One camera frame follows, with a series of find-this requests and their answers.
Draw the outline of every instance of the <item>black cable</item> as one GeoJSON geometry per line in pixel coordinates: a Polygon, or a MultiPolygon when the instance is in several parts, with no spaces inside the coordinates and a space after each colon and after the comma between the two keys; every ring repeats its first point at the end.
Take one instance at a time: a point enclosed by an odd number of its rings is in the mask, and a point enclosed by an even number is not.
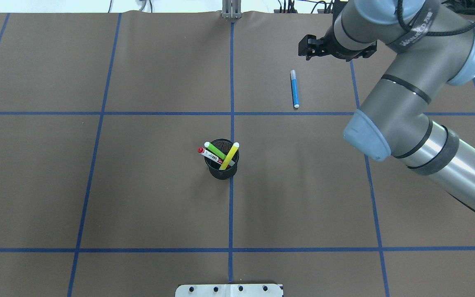
{"type": "MultiPolygon", "coordinates": [[[[403,0],[398,0],[397,1],[397,19],[398,19],[399,24],[401,25],[401,28],[403,30],[405,30],[406,32],[410,32],[412,30],[412,26],[406,25],[404,23],[402,4],[403,4],[403,0]]],[[[473,8],[473,7],[470,7],[470,8],[467,8],[467,9],[475,11],[475,8],[473,8]]],[[[475,22],[473,22],[472,24],[470,24],[470,25],[468,25],[465,28],[462,28],[460,30],[445,31],[445,32],[426,32],[426,36],[454,36],[454,35],[463,34],[463,33],[468,32],[468,31],[470,31],[474,28],[475,28],[475,22]]]]}
{"type": "Polygon", "coordinates": [[[324,10],[327,9],[327,2],[325,2],[325,1],[318,1],[318,2],[315,2],[315,3],[316,3],[315,6],[313,6],[313,9],[311,9],[311,13],[313,13],[313,12],[315,11],[316,6],[317,6],[318,4],[320,4],[320,3],[323,3],[323,4],[324,4],[324,10]]]}

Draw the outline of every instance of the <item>yellow marker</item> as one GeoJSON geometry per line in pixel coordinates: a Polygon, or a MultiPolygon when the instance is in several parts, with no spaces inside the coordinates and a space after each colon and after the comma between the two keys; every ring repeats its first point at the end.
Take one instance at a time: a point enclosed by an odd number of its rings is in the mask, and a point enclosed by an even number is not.
{"type": "Polygon", "coordinates": [[[228,152],[225,160],[223,160],[223,164],[221,164],[221,167],[219,167],[219,170],[223,170],[226,168],[226,166],[230,163],[230,160],[232,160],[232,157],[234,157],[234,155],[236,154],[237,149],[239,149],[239,143],[234,142],[234,144],[230,148],[230,152],[228,152]]]}

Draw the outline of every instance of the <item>black mesh cup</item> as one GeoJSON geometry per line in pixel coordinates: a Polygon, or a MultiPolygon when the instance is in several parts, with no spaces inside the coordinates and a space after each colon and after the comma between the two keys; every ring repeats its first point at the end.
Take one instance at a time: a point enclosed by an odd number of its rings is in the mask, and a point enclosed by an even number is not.
{"type": "MultiPolygon", "coordinates": [[[[223,154],[228,154],[230,152],[230,148],[232,147],[232,141],[228,139],[216,139],[211,141],[211,143],[217,147],[223,154]]],[[[228,180],[230,177],[233,177],[238,170],[238,160],[239,160],[239,150],[234,154],[232,160],[235,162],[234,166],[230,166],[225,170],[219,170],[221,164],[215,162],[210,158],[205,157],[206,165],[208,165],[208,169],[213,177],[217,178],[218,180],[228,180]]]]}

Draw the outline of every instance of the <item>red marker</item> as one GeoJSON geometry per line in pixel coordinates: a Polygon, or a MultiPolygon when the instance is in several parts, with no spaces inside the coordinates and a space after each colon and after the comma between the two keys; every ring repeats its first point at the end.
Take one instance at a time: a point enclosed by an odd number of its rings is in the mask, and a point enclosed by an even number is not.
{"type": "Polygon", "coordinates": [[[219,164],[223,164],[223,160],[221,160],[218,156],[212,154],[211,152],[205,150],[204,148],[200,147],[198,148],[198,153],[202,154],[206,158],[209,158],[210,160],[213,160],[214,162],[217,162],[219,164]]]}

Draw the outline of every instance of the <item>metal bracket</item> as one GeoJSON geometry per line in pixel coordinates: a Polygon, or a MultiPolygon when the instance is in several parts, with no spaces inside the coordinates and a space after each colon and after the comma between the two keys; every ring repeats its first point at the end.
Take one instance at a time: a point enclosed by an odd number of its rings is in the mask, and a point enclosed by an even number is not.
{"type": "Polygon", "coordinates": [[[282,284],[181,285],[175,297],[283,297],[282,284]]]}
{"type": "Polygon", "coordinates": [[[241,19],[241,0],[223,0],[223,19],[241,19]]]}

